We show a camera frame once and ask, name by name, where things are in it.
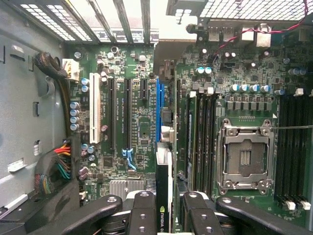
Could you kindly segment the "blue expansion slot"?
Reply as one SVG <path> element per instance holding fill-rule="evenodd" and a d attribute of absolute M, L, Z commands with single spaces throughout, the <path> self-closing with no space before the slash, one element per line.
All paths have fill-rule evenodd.
<path fill-rule="evenodd" d="M 164 106 L 164 85 L 156 79 L 156 142 L 161 138 L 161 109 Z"/>

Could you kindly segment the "black open PC case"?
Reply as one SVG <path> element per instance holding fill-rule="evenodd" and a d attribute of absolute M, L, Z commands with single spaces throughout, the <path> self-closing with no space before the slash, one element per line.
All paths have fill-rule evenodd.
<path fill-rule="evenodd" d="M 49 52 L 61 64 L 71 46 L 194 45 L 211 28 L 216 54 L 268 48 L 291 33 L 313 45 L 313 0 L 0 0 L 0 235 L 61 235 L 62 217 L 96 201 L 81 204 L 80 140 L 71 121 L 66 136 L 60 89 L 35 55 Z M 217 199 L 191 191 L 216 209 Z M 166 235 L 194 235 L 185 231 L 186 192 L 176 195 Z M 313 208 L 304 226 L 290 223 L 313 235 Z"/>

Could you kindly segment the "silver chipset heatsink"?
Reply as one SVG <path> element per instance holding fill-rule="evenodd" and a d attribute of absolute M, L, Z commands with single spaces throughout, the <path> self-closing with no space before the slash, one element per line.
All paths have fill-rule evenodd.
<path fill-rule="evenodd" d="M 109 194 L 126 200 L 128 193 L 137 190 L 144 190 L 144 181 L 142 180 L 111 180 L 109 183 Z"/>

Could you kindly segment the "white expansion slot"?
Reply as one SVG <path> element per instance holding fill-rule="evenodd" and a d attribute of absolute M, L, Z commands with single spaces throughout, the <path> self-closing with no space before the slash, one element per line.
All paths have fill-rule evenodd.
<path fill-rule="evenodd" d="M 89 140 L 90 143 L 100 142 L 100 74 L 89 74 Z"/>

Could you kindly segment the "CPU socket locking lever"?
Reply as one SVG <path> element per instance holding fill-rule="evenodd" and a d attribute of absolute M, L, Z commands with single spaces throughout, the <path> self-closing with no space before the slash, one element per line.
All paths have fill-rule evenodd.
<path fill-rule="evenodd" d="M 270 130 L 294 130 L 294 129 L 313 129 L 313 125 L 304 126 L 286 126 L 286 127 L 270 127 Z"/>

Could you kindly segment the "metal CPU socket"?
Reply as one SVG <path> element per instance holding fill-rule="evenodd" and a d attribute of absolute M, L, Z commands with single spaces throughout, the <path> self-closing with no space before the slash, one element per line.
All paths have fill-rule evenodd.
<path fill-rule="evenodd" d="M 222 121 L 216 145 L 219 193 L 257 190 L 265 195 L 273 183 L 274 133 L 265 119 L 259 126 L 235 126 Z"/>

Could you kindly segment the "green motherboard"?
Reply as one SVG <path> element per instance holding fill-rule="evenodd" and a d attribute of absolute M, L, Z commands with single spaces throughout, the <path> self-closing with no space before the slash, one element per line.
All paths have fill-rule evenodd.
<path fill-rule="evenodd" d="M 268 48 L 229 46 L 215 53 L 211 28 L 189 45 L 177 62 L 178 142 L 176 195 L 201 191 L 220 196 L 216 182 L 216 145 L 222 121 L 235 126 L 313 125 L 313 45 L 296 33 L 275 35 Z M 71 46 L 69 59 L 79 63 L 79 82 L 70 88 L 71 130 L 80 140 L 81 204 L 109 194 L 111 180 L 142 180 L 156 190 L 155 48 L 149 46 Z M 100 142 L 89 140 L 89 74 L 100 74 Z M 116 148 L 110 149 L 109 78 L 115 80 Z M 125 149 L 124 80 L 132 81 L 131 148 Z M 148 80 L 147 99 L 140 80 Z M 247 203 L 304 226 L 313 208 L 309 186 L 313 129 L 272 130 L 273 183 L 265 195 L 230 190 Z"/>

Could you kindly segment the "short black expansion slot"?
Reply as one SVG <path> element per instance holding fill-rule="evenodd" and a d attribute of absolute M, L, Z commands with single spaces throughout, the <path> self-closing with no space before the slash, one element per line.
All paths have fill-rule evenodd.
<path fill-rule="evenodd" d="M 143 100 L 146 100 L 147 94 L 148 94 L 148 80 L 141 79 L 140 80 L 140 98 Z"/>

